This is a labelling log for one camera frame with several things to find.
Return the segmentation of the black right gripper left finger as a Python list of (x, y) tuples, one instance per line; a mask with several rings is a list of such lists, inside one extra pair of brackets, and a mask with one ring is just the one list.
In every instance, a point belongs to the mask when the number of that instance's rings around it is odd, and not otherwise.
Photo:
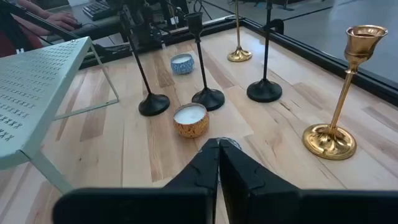
[(163, 187), (80, 188), (58, 199), (52, 221), (61, 224), (214, 223), (220, 149), (209, 139)]

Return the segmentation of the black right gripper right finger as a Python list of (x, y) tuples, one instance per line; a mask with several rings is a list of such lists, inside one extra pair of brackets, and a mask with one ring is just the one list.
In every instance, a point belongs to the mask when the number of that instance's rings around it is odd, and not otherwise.
[(397, 192), (300, 189), (222, 140), (220, 178), (230, 223), (392, 223)]

